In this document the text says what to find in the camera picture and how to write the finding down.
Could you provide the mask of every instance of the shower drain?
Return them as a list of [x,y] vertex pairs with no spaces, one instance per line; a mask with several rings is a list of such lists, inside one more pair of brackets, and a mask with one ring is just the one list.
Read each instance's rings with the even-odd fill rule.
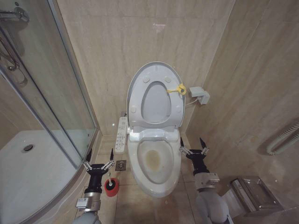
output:
[[126,170],[126,160],[118,160],[116,161],[115,171],[123,171]]
[[34,145],[32,145],[32,144],[27,145],[27,146],[25,146],[25,147],[23,148],[23,150],[24,150],[25,152],[28,152],[28,151],[30,151],[31,149],[33,149],[33,146],[34,146]]

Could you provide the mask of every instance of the bidet control panel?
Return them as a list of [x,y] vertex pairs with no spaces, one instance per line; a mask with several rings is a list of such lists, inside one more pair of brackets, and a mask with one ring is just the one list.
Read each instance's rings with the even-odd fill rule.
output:
[[116,154],[123,154],[126,146],[127,139],[127,127],[128,120],[127,117],[120,117],[120,121],[118,123],[117,136],[114,151]]

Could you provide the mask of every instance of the white toilet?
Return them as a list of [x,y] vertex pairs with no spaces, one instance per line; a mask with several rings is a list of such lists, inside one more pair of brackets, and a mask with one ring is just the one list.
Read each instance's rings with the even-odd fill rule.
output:
[[176,187],[181,168],[180,135],[185,97],[182,83],[163,62],[144,65],[133,77],[127,96],[128,155],[134,178],[144,192],[164,197]]

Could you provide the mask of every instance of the shower enclosure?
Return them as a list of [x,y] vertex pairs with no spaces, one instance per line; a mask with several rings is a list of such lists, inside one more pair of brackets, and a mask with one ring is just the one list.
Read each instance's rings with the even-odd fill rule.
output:
[[0,0],[0,224],[27,220],[99,131],[55,0]]

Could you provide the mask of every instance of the raised toilet lid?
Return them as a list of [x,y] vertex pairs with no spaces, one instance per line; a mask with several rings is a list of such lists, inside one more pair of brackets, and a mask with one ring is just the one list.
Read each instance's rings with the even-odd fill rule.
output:
[[182,81],[176,71],[163,62],[151,62],[138,70],[127,95],[128,125],[133,130],[181,126],[185,96],[174,90]]

